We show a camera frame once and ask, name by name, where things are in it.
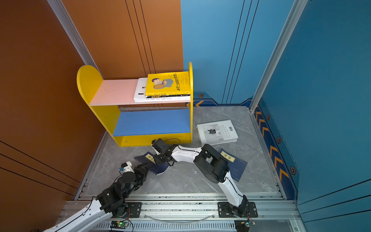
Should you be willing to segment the dark blue book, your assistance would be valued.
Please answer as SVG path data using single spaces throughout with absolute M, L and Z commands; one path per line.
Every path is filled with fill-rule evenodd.
M 149 170 L 157 176 L 165 173 L 169 168 L 169 165 L 167 163 L 157 165 L 154 160 L 154 155 L 150 152 L 147 152 L 142 156 L 136 156 L 134 157 L 134 159 L 140 164 L 149 164 Z
M 220 154 L 228 160 L 229 162 L 228 166 L 230 168 L 230 173 L 231 173 L 232 178 L 235 181 L 239 182 L 247 167 L 247 162 L 238 157 L 231 155 L 224 149 L 220 150 Z

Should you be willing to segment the black book with orange title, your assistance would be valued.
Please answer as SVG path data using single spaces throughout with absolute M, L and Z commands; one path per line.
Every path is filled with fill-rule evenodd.
M 179 94 L 179 95 L 146 95 L 147 99 L 152 98 L 170 98 L 170 97 L 190 97 L 190 94 Z

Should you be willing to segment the white book with brown bars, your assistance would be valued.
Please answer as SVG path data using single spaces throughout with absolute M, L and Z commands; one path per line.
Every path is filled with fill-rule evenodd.
M 190 102 L 190 97 L 170 97 L 170 98 L 146 98 L 146 84 L 147 78 L 139 78 L 136 91 L 134 94 L 134 101 L 136 103 L 144 103 L 144 102 L 174 102 L 174 101 L 181 101 L 181 102 Z

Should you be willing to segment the yellow cartoon cover book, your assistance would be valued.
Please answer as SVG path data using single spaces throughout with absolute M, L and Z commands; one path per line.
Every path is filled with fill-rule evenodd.
M 146 96 L 189 95 L 190 78 L 188 72 L 167 72 L 149 74 Z

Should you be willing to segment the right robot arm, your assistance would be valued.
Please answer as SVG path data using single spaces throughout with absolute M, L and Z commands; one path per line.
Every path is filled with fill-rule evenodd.
M 164 163 L 170 166 L 176 162 L 194 163 L 201 173 L 211 182 L 218 184 L 226 202 L 218 203 L 221 218 L 257 218 L 256 204 L 250 202 L 235 184 L 228 165 L 228 160 L 218 153 L 211 145 L 200 148 L 186 148 L 181 145 L 166 144 L 162 139 L 152 141 L 156 151 L 153 159 L 156 165 Z

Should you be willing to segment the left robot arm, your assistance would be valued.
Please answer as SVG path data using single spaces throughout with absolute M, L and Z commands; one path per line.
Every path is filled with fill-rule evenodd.
M 149 163 L 135 168 L 127 162 L 122 165 L 123 173 L 83 209 L 63 222 L 46 229 L 47 232 L 88 232 L 110 218 L 129 219 L 132 213 L 138 216 L 140 210 L 131 211 L 126 199 L 146 181 Z

